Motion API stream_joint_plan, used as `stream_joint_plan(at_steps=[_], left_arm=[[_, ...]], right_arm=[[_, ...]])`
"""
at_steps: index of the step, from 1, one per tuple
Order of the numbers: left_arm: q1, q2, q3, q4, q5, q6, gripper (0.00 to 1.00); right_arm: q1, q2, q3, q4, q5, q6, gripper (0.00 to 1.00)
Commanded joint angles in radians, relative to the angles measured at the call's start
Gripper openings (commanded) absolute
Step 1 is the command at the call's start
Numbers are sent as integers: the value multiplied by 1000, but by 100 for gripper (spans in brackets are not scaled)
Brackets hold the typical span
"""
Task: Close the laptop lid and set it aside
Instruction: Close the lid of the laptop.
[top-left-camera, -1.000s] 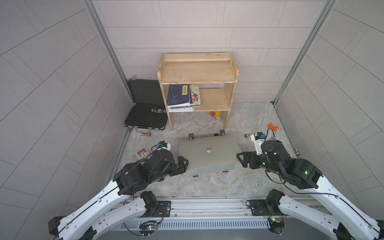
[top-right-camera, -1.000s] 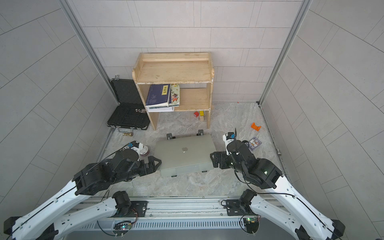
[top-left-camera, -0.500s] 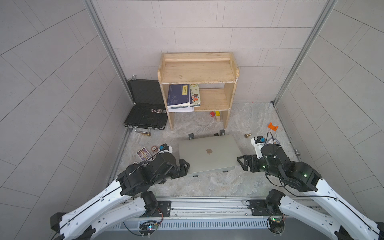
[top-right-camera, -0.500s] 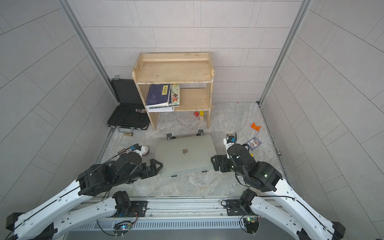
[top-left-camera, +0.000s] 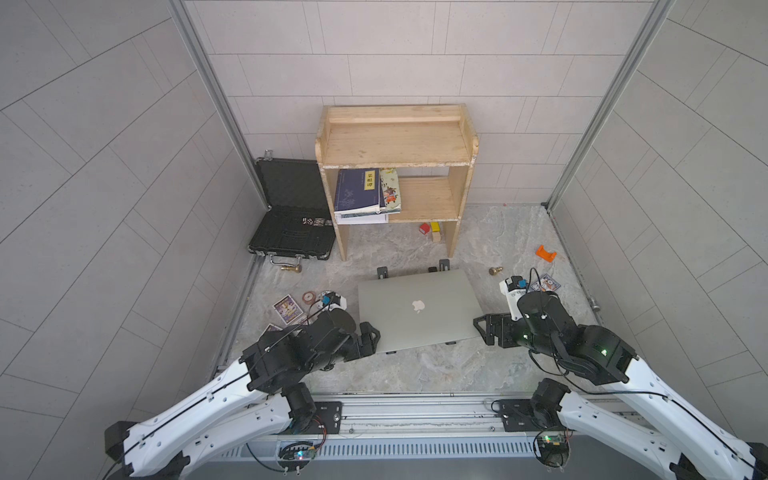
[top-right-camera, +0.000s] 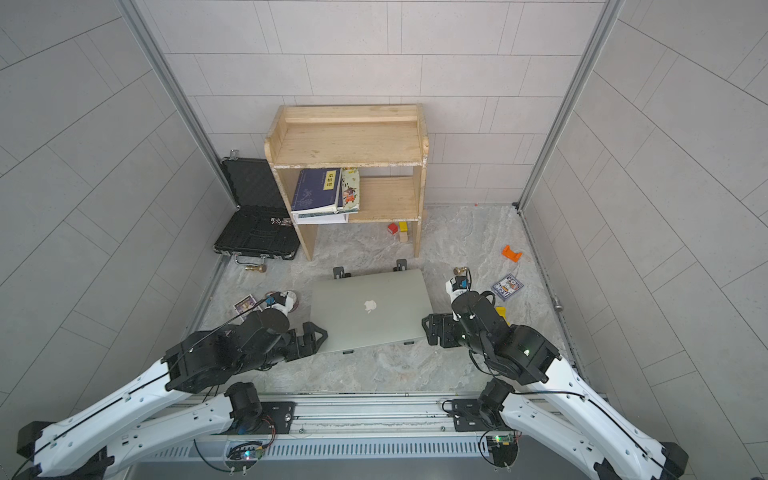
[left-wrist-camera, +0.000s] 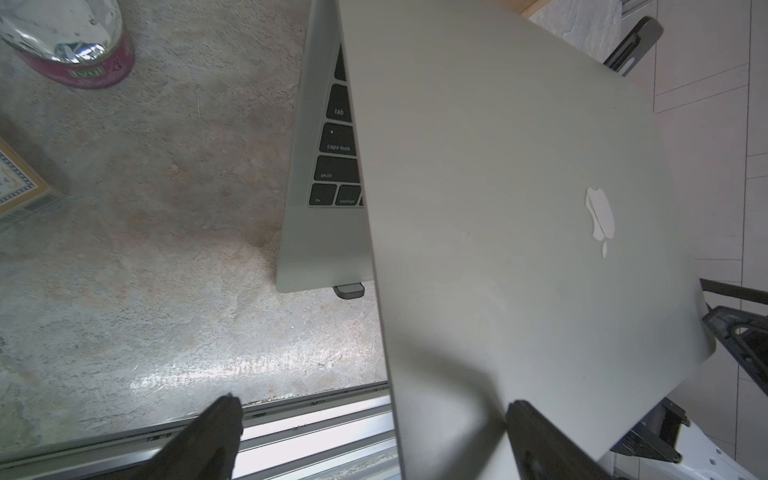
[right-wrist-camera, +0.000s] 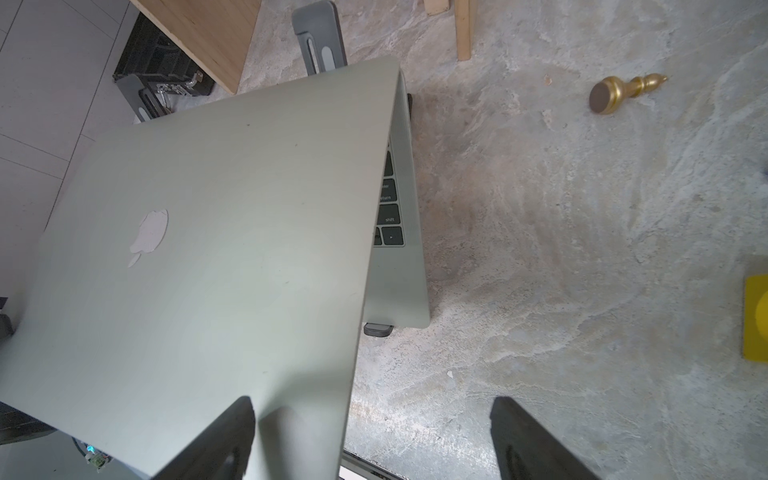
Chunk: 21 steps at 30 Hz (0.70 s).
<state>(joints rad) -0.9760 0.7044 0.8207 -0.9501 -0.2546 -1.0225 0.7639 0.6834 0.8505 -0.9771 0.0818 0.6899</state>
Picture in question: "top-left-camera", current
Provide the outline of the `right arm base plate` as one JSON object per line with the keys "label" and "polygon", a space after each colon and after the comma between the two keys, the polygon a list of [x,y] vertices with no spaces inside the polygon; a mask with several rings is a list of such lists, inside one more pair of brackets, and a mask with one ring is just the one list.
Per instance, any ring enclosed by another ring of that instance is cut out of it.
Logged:
{"label": "right arm base plate", "polygon": [[528,399],[494,400],[490,406],[498,416],[505,432],[534,432],[564,430],[556,409]]}

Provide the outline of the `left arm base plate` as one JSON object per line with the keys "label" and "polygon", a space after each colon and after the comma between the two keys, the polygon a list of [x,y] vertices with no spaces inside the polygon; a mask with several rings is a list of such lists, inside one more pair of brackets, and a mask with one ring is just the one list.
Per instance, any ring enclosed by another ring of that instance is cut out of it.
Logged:
{"label": "left arm base plate", "polygon": [[317,402],[314,416],[305,425],[291,425],[286,432],[290,435],[338,434],[343,413],[340,401]]}

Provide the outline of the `silver laptop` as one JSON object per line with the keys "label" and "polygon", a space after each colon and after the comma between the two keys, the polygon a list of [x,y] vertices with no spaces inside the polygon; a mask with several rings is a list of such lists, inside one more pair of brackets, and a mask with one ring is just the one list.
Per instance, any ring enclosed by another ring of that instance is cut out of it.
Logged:
{"label": "silver laptop", "polygon": [[483,315],[461,270],[364,281],[358,301],[360,320],[380,332],[379,353],[477,337],[473,320]]}

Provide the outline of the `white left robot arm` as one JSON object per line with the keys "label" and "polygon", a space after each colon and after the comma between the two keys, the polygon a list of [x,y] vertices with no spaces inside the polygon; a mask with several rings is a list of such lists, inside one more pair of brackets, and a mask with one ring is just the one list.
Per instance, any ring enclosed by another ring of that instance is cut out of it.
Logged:
{"label": "white left robot arm", "polygon": [[209,383],[143,422],[105,431],[110,479],[180,479],[252,439],[304,432],[316,406],[305,376],[375,354],[380,332],[342,308],[310,324],[267,330]]}

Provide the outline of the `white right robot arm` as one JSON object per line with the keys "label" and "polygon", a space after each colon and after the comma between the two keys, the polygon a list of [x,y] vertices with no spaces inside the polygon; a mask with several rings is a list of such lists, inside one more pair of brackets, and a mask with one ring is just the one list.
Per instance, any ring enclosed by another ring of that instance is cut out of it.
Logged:
{"label": "white right robot arm", "polygon": [[525,418],[537,428],[537,459],[561,467],[567,436],[587,435],[631,458],[662,479],[764,479],[767,447],[745,442],[685,400],[611,330],[579,325],[554,292],[504,284],[509,313],[474,319],[489,346],[525,348],[560,368],[540,381],[528,400],[494,400],[504,418]]}

